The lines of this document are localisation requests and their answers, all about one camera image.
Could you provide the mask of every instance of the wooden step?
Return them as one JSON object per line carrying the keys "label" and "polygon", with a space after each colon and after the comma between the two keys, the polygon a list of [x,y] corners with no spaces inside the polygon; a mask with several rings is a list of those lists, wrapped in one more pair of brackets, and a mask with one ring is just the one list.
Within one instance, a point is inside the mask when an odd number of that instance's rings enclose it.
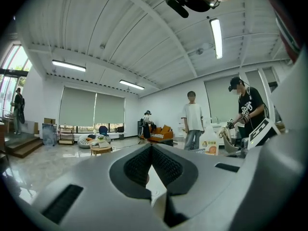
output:
{"label": "wooden step", "polygon": [[13,152],[31,144],[32,142],[35,142],[35,141],[38,141],[38,140],[39,140],[38,137],[31,137],[31,138],[24,139],[22,141],[10,144],[10,145],[6,146],[6,149],[7,149],[8,153],[13,153]]}
{"label": "wooden step", "polygon": [[11,153],[11,155],[19,157],[19,158],[24,158],[28,156],[30,153],[34,152],[37,148],[41,147],[42,145],[43,145],[43,140],[39,139]]}

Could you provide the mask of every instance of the glossy tile floor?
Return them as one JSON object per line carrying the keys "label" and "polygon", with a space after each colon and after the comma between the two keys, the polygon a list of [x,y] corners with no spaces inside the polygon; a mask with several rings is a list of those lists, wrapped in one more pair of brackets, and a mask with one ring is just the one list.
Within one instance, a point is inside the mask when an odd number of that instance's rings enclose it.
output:
{"label": "glossy tile floor", "polygon": [[[116,151],[125,150],[139,142],[139,138],[130,138],[112,141],[111,145]],[[175,144],[175,147],[183,149],[181,144]],[[2,169],[2,178],[11,194],[32,203],[35,196],[48,184],[69,171],[72,166],[90,157],[90,150],[80,149],[77,144],[42,146],[23,159],[9,156],[8,166]],[[150,168],[149,176],[150,181],[146,188],[152,192],[153,205],[155,200],[166,192],[166,188],[153,167]]]}

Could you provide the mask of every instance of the fluorescent light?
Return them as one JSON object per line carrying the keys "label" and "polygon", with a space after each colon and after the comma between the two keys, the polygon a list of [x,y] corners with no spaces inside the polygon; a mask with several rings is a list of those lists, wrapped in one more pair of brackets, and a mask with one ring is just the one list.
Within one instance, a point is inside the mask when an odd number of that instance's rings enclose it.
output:
{"label": "fluorescent light", "polygon": [[130,87],[134,87],[134,88],[140,89],[140,90],[144,90],[144,87],[138,86],[138,85],[130,83],[130,82],[127,82],[125,80],[120,80],[120,83],[124,84],[124,85],[127,85],[127,86],[130,86]]}
{"label": "fluorescent light", "polygon": [[74,64],[68,64],[68,63],[59,62],[59,61],[55,61],[55,60],[52,60],[52,64],[55,65],[55,66],[67,67],[67,68],[75,69],[75,70],[82,71],[82,72],[86,71],[85,67],[80,67],[80,66],[77,66],[77,65],[74,65]]}
{"label": "fluorescent light", "polygon": [[216,59],[220,59],[222,58],[222,37],[221,37],[220,22],[218,19],[213,19],[210,20],[210,24],[215,41]]}

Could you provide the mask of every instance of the white container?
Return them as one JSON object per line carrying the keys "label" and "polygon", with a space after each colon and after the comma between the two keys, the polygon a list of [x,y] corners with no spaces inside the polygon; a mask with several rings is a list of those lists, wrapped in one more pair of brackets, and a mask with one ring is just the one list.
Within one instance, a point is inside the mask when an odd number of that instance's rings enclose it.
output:
{"label": "white container", "polygon": [[205,128],[204,134],[200,136],[199,148],[205,149],[206,154],[218,155],[219,137],[211,125]]}

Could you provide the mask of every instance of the orange couch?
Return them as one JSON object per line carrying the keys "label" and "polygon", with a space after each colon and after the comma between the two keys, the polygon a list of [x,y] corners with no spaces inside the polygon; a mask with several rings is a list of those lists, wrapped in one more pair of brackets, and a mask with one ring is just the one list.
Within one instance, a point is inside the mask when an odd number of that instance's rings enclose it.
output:
{"label": "orange couch", "polygon": [[154,131],[152,131],[152,128],[150,127],[150,134],[151,137],[148,139],[149,141],[162,141],[162,140],[167,140],[167,139],[172,139],[173,138],[173,131],[171,127],[168,127],[164,125],[163,128],[156,128]]}

